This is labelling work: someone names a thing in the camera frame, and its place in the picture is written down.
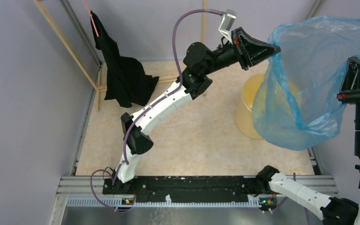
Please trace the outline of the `blue plastic trash bag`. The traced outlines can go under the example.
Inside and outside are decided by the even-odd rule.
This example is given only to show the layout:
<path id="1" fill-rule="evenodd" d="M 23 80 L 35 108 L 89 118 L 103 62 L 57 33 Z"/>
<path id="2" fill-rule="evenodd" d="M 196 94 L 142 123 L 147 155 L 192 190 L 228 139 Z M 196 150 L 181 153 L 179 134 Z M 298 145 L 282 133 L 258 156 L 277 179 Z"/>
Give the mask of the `blue plastic trash bag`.
<path id="1" fill-rule="evenodd" d="M 348 59 L 360 59 L 360 19 L 318 16 L 282 24 L 268 42 L 281 51 L 269 58 L 252 105 L 259 136 L 289 150 L 338 136 L 345 105 L 337 94 Z"/>

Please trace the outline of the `yellow plastic trash bin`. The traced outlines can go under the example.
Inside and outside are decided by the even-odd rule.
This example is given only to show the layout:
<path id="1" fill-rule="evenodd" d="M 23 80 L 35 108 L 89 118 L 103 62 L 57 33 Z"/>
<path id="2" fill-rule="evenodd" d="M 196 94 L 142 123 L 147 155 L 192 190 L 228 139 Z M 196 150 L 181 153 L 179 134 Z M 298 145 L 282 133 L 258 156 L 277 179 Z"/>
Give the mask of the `yellow plastic trash bin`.
<path id="1" fill-rule="evenodd" d="M 293 113 L 286 94 L 277 81 L 274 82 L 273 89 L 269 89 L 264 74 L 256 74 L 250 77 L 243 85 L 241 100 L 236 111 L 236 125 L 244 135 L 257 140 L 263 139 L 263 137 L 254 128 L 252 109 L 261 84 L 263 84 L 263 88 L 262 93 L 257 98 L 259 101 L 258 110 L 265 111 L 268 107 L 271 112 L 268 116 L 269 119 L 273 119 L 278 113 L 286 116 L 291 116 Z"/>

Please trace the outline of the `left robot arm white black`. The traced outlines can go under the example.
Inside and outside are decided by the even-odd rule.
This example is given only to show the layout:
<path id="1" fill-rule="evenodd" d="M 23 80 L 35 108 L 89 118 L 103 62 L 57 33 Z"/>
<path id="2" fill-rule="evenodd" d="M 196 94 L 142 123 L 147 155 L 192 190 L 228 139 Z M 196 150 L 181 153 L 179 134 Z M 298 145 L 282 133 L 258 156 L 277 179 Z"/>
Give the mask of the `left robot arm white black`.
<path id="1" fill-rule="evenodd" d="M 231 31 L 230 39 L 216 50 L 202 42 L 192 43 L 183 60 L 186 68 L 171 86 L 143 109 L 121 116 L 123 153 L 109 185 L 121 194 L 130 191 L 141 156 L 154 145 L 149 137 L 151 131 L 165 117 L 202 95 L 213 83 L 209 74 L 236 63 L 248 70 L 280 51 L 279 46 L 251 37 L 242 27 Z"/>

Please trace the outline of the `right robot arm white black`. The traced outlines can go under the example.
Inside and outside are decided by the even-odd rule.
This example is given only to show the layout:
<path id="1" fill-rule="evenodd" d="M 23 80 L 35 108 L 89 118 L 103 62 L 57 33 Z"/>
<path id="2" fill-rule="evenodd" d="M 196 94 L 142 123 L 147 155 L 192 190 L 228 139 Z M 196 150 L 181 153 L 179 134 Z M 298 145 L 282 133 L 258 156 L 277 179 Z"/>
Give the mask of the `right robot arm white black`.
<path id="1" fill-rule="evenodd" d="M 357 57 L 347 61 L 337 100 L 344 105 L 355 105 L 354 154 L 360 160 L 360 59 Z M 346 178 L 335 178 L 333 193 L 295 181 L 270 165 L 256 175 L 256 187 L 261 193 L 280 194 L 293 200 L 325 225 L 360 225 L 360 165 L 355 169 L 351 185 L 346 185 Z"/>

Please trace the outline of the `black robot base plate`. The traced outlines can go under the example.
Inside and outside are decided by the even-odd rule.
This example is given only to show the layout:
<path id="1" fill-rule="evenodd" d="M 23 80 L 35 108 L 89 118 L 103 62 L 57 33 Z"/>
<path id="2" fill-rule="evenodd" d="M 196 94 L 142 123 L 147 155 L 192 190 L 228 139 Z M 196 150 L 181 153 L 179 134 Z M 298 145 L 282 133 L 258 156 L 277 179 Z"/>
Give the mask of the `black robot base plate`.
<path id="1" fill-rule="evenodd" d="M 123 183 L 104 180 L 104 195 L 130 195 L 136 203 L 247 203 L 274 205 L 278 195 L 267 184 L 248 176 L 136 176 Z"/>

